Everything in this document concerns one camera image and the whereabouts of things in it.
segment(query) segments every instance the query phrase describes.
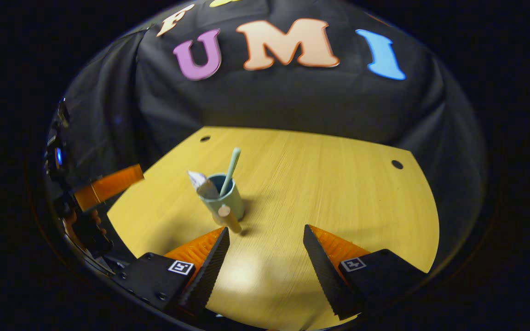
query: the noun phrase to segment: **light green straw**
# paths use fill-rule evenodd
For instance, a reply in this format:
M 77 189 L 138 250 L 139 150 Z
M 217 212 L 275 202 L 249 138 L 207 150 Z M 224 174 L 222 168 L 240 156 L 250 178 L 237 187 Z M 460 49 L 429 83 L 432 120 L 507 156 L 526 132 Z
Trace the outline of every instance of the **light green straw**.
M 230 180 L 232 179 L 232 174 L 234 172 L 234 168 L 236 168 L 236 163 L 238 162 L 239 156 L 240 156 L 240 148 L 237 147 L 232 151 L 232 158 L 230 159 L 229 171 L 226 173 L 225 182 L 224 184 L 222 184 L 222 188 L 220 189 L 221 197 L 226 193 L 226 187 L 228 187 L 228 184 L 230 183 Z

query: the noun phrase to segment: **table hole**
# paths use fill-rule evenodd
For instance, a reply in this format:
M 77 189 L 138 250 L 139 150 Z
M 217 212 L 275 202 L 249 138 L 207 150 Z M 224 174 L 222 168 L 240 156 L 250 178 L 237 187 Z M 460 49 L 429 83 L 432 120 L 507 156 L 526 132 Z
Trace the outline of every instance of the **table hole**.
M 397 169 L 402 169 L 404 168 L 404 166 L 402 165 L 402 163 L 396 161 L 396 160 L 392 160 L 392 166 L 396 167 Z

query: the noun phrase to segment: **light green cup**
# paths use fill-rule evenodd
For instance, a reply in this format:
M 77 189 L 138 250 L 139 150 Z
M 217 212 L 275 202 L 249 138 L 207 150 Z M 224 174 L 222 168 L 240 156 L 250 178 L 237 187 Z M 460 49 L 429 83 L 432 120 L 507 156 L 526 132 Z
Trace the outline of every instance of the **light green cup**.
M 225 182 L 225 178 L 226 174 L 213 174 L 208 176 L 208 179 L 214 183 L 218 192 L 220 192 L 220 189 Z M 230 211 L 238 221 L 244 216 L 244 203 L 242 203 L 242 199 L 240 199 L 240 193 L 238 193 L 238 188 L 234 179 L 230 180 L 228 190 L 222 197 L 219 197 L 218 199 L 205 199 L 204 197 L 200 197 L 200 199 L 204 205 L 208 207 L 210 212 L 214 214 L 218 214 L 218 209 L 222 207 L 222 205 L 227 205 L 230 207 Z

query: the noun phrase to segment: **black cloth backdrop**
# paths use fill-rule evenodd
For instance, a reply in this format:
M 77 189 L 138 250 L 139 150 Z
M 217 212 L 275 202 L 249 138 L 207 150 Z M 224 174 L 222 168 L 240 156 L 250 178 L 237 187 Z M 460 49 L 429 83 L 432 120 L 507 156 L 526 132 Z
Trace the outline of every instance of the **black cloth backdrop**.
M 202 126 L 248 126 L 316 132 L 392 145 L 411 151 L 433 191 L 440 223 L 436 270 L 458 249 L 480 211 L 486 191 L 486 155 L 472 107 L 431 51 L 405 32 L 340 0 L 251 0 L 210 8 L 210 1 L 165 10 L 97 54 L 63 96 L 71 114 L 64 132 L 79 187 L 135 163 L 149 168 Z M 196 6 L 168 33 L 161 22 L 188 4 Z M 287 32 L 303 17 L 322 19 L 334 68 L 293 61 L 246 71 L 242 23 L 265 19 Z M 206 62 L 196 38 L 218 35 L 222 63 L 212 77 L 189 81 L 173 49 L 187 40 L 194 60 Z M 393 41 L 406 80 L 380 77 L 366 29 Z M 52 195 L 58 193 L 54 185 Z

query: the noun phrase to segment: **yellow wooden tabletop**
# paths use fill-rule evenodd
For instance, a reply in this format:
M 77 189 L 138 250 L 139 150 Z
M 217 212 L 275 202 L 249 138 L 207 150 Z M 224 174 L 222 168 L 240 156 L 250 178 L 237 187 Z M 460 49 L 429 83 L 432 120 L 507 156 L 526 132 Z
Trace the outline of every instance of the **yellow wooden tabletop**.
M 173 148 L 109 211 L 136 257 L 164 254 L 219 227 L 186 171 L 226 172 L 234 147 L 242 149 L 234 180 L 246 206 L 244 234 L 230 233 L 208 309 L 280 331 L 346 322 L 318 283 L 302 243 L 305 224 L 368 251 L 390 249 L 423 272 L 431 268 L 439 220 L 410 152 L 320 134 L 213 126 Z

